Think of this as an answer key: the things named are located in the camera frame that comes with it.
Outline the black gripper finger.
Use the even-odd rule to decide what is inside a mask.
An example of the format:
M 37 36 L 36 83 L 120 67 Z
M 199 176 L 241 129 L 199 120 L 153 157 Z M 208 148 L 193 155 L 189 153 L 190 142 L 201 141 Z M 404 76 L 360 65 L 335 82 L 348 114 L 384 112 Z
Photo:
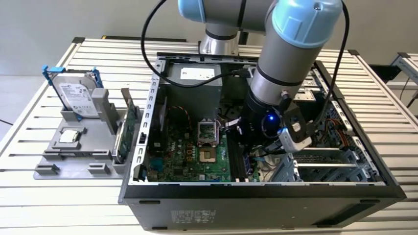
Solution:
M 241 147 L 241 153 L 248 154 L 251 150 L 251 123 L 239 117 L 225 123 L 225 132 L 231 134 L 232 140 Z

